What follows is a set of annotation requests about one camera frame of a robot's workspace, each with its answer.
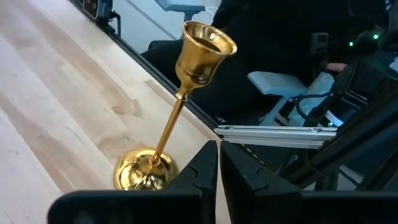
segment candlestick base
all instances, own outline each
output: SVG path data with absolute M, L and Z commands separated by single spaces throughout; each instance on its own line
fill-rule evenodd
M 155 149 L 142 147 L 120 158 L 114 170 L 114 185 L 119 190 L 160 190 L 178 175 L 175 161 L 162 153 L 151 168 Z

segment wood grain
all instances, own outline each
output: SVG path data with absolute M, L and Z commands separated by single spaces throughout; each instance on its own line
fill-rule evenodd
M 156 146 L 175 98 L 66 0 L 0 1 L 0 223 L 113 189 L 113 167 Z M 218 137 L 186 108 L 165 150 L 180 168 Z M 218 185 L 218 223 L 229 223 Z

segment brass candlestick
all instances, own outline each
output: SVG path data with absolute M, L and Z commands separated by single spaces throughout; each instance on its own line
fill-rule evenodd
M 178 175 L 175 161 L 163 150 L 184 103 L 194 89 L 211 82 L 217 66 L 237 49 L 231 38 L 212 26 L 193 21 L 184 23 L 182 52 L 175 66 L 182 84 L 173 111 L 156 149 L 142 147 L 120 158 L 114 170 L 117 189 L 159 190 Z

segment office chair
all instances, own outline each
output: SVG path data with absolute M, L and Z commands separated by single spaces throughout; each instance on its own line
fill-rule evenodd
M 308 88 L 293 75 L 257 71 L 250 73 L 248 78 L 263 95 L 281 96 L 278 103 L 263 117 L 260 126 L 273 126 L 279 111 L 289 100 L 300 95 L 326 93 L 334 83 L 332 75 L 325 72 L 321 72 Z M 304 113 L 309 113 L 322 101 L 323 98 L 307 99 L 301 102 L 300 107 Z M 291 126 L 302 126 L 304 123 L 296 109 L 289 114 L 289 120 Z
M 201 0 L 155 0 L 155 2 L 166 12 L 183 12 L 184 22 L 192 20 L 193 15 L 205 10 Z M 149 44 L 148 50 L 170 41 L 172 40 L 154 40 Z

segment black plastic part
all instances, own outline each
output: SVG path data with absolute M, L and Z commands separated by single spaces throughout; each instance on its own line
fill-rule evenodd
M 197 189 L 79 191 L 57 199 L 48 224 L 204 223 Z
M 398 218 L 397 193 L 302 191 L 226 142 L 220 164 L 232 224 L 379 224 Z
M 138 52 L 136 52 L 132 47 L 130 47 L 117 33 L 115 30 L 108 24 L 104 22 L 95 21 L 93 18 L 88 15 L 82 8 L 79 0 L 70 0 L 71 3 L 79 9 L 87 18 L 89 18 L 92 22 L 94 22 L 98 28 L 100 28 L 103 32 L 111 38 L 115 44 L 117 44 L 120 48 L 122 48 L 130 57 L 132 57 L 147 73 L 149 73 L 152 77 L 154 77 L 167 91 L 174 94 L 177 92 L 178 88 L 170 82 L 167 78 L 163 76 L 155 67 L 153 67 L 145 58 L 143 58 Z M 207 125 L 211 130 L 214 130 L 219 124 L 218 122 L 207 115 L 203 110 L 199 108 L 194 102 L 188 101 L 185 103 L 185 106 L 197 117 L 199 118 L 205 125 Z
M 216 223 L 217 171 L 217 143 L 208 141 L 166 188 L 200 190 L 203 224 Z
M 278 177 L 239 147 L 221 143 L 220 167 L 232 224 L 290 223 L 299 188 Z

